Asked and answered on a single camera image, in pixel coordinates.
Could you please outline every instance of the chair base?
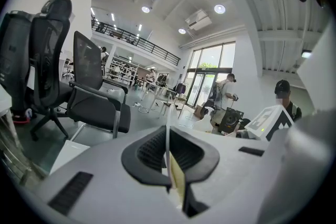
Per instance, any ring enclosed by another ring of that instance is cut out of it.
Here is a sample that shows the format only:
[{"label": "chair base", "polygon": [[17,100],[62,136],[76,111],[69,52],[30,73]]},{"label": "chair base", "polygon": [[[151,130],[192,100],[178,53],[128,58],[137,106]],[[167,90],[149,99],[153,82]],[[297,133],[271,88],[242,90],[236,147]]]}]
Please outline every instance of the chair base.
[{"label": "chair base", "polygon": [[40,120],[30,131],[31,138],[33,141],[37,141],[38,137],[36,135],[36,131],[40,129],[43,125],[45,125],[48,121],[52,120],[56,123],[57,127],[64,133],[65,140],[69,138],[67,131],[64,129],[62,124],[59,122],[58,118],[67,118],[67,114],[56,113],[54,108],[49,108],[48,113],[44,116],[42,120]]}]

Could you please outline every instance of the glass door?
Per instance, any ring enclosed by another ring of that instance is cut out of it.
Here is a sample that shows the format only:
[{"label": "glass door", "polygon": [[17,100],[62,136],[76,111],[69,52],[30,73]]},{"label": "glass door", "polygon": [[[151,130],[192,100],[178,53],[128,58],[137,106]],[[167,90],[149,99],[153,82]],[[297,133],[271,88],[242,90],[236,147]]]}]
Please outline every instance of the glass door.
[{"label": "glass door", "polygon": [[211,88],[214,83],[216,74],[207,73],[204,76],[203,83],[201,86],[201,90],[199,91],[199,96],[197,98],[197,105],[203,105],[208,100],[208,97],[211,93]]},{"label": "glass door", "polygon": [[200,92],[199,90],[202,87],[202,82],[203,82],[204,75],[205,75],[204,73],[197,73],[196,74],[196,76],[194,78],[194,81],[193,81],[193,84],[191,86],[190,92],[188,93],[187,105],[192,107],[192,108],[195,106],[197,97],[198,97],[199,92]]}]

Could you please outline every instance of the chair backrest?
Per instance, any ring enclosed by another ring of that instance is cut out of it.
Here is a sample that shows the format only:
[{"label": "chair backrest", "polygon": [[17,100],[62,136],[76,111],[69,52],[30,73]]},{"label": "chair backrest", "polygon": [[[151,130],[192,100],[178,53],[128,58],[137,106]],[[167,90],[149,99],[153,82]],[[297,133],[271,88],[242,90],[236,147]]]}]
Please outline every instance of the chair backrest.
[{"label": "chair backrest", "polygon": [[100,49],[78,31],[73,36],[73,43],[75,81],[99,90],[103,84]]},{"label": "chair backrest", "polygon": [[32,22],[29,56],[35,66],[34,103],[48,107],[59,96],[59,56],[70,28],[71,0],[49,0]]},{"label": "chair backrest", "polygon": [[0,84],[12,97],[12,111],[24,113],[29,76],[29,31],[33,15],[13,10],[0,28]]}]

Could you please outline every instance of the tree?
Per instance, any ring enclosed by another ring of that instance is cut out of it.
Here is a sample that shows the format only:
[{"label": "tree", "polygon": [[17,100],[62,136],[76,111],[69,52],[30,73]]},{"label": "tree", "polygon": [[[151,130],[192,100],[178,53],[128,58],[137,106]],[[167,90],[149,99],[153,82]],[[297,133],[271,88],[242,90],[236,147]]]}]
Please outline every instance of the tree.
[{"label": "tree", "polygon": [[217,68],[218,66],[213,65],[212,63],[202,62],[199,65],[199,68]]}]

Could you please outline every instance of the chair armrest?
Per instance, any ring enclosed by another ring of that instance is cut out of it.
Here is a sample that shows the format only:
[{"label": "chair armrest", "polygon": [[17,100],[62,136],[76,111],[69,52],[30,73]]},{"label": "chair armrest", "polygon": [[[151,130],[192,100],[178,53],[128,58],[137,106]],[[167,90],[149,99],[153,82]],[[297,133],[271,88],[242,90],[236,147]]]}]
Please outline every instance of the chair armrest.
[{"label": "chair armrest", "polygon": [[70,85],[70,87],[73,87],[73,88],[78,89],[80,91],[84,91],[88,94],[95,95],[97,97],[109,100],[114,105],[116,110],[120,111],[121,103],[118,100],[112,98],[112,96],[110,96],[109,94],[98,91],[98,90],[96,90],[94,88],[91,88],[89,86],[79,84],[75,81],[69,81],[69,85]]},{"label": "chair armrest", "polygon": [[103,78],[103,82],[107,83],[107,84],[110,84],[110,85],[114,85],[114,86],[117,86],[121,89],[123,89],[124,93],[125,94],[128,94],[128,88],[124,85],[121,85],[119,82],[117,81],[111,81],[111,80],[107,80],[107,79],[104,79]]}]

